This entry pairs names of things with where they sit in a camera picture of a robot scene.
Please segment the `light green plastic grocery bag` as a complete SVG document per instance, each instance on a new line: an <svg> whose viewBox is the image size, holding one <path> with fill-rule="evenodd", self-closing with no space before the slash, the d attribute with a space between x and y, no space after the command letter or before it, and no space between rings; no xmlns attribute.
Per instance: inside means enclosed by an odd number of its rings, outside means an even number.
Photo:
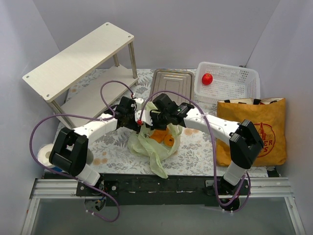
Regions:
<svg viewBox="0 0 313 235"><path fill-rule="evenodd" d="M145 126L141 127L139 133L131 132L127 143L132 154L149 158L151 171L162 179L168 178L168 174L162 166L162 161L171 157L178 150L182 127L169 124L166 130L175 140L173 147L167 147L164 142L158 143L151 139L150 135L154 130L150 130Z"/></svg>

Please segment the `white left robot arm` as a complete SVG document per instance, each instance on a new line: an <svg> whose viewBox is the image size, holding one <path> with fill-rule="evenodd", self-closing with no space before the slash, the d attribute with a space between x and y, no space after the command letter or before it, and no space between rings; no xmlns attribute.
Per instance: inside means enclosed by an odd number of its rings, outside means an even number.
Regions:
<svg viewBox="0 0 313 235"><path fill-rule="evenodd" d="M74 129L63 128L51 149L49 162L70 176L87 183L87 190L92 195L100 195L104 184L99 181L100 174L87 163L89 144L120 127L139 131L135 115L143 103L141 98L122 97L114 114L106 111L98 121L91 121Z"/></svg>

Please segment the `red toy apple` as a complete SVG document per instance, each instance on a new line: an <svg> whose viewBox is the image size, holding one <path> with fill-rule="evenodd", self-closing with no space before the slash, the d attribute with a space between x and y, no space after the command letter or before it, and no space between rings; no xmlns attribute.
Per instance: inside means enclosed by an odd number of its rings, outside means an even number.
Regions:
<svg viewBox="0 0 313 235"><path fill-rule="evenodd" d="M203 85L210 85L213 82L213 75L210 73L205 73L201 78L201 82Z"/></svg>

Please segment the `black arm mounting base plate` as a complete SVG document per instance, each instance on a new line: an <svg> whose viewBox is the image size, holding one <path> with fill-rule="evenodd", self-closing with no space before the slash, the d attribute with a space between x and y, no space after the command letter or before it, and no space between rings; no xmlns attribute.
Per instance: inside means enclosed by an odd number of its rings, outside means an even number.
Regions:
<svg viewBox="0 0 313 235"><path fill-rule="evenodd" d="M101 174L96 188L108 193L113 199L79 182L76 196L102 199L106 206L130 205L205 205L218 206L215 196L225 202L236 189L221 187L221 178L212 176L169 176L162 179L156 175Z"/></svg>

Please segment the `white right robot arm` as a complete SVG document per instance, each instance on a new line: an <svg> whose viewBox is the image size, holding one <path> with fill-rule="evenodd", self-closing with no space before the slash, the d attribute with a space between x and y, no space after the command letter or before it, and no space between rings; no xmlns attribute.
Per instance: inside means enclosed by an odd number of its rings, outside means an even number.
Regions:
<svg viewBox="0 0 313 235"><path fill-rule="evenodd" d="M177 105L165 93L157 96L153 104L156 108L148 111L146 121L152 129L163 130L169 124L179 125L208 133L212 139L229 146L231 163L220 182L224 193L234 194L239 189L241 178L264 147L254 124L247 119L236 122L205 114L195 103Z"/></svg>

